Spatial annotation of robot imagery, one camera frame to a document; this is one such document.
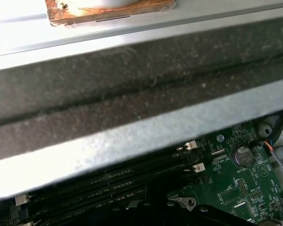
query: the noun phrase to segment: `black plastic part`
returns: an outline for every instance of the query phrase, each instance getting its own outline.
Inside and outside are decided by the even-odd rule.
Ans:
[[[255,226],[255,224],[236,217],[232,214],[226,213],[215,207],[209,205],[196,206],[192,211],[193,218],[203,225],[216,225],[216,226]]]

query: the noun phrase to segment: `green circuit board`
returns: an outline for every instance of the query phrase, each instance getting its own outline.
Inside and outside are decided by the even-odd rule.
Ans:
[[[217,141],[218,135],[222,135],[224,141]],[[231,159],[233,148],[256,139],[252,122],[196,139],[195,151],[206,169],[198,174],[198,184],[169,196],[193,197],[198,204],[214,206],[253,223],[282,219],[279,197],[283,197],[283,192],[263,147],[252,147],[255,161],[249,168],[239,168]]]

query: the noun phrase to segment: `white connector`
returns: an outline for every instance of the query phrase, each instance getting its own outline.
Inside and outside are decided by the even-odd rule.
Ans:
[[[206,168],[204,167],[203,163],[199,163],[197,165],[193,165],[193,168],[195,169],[196,173],[199,173],[199,172],[202,172],[202,171],[206,170]]]

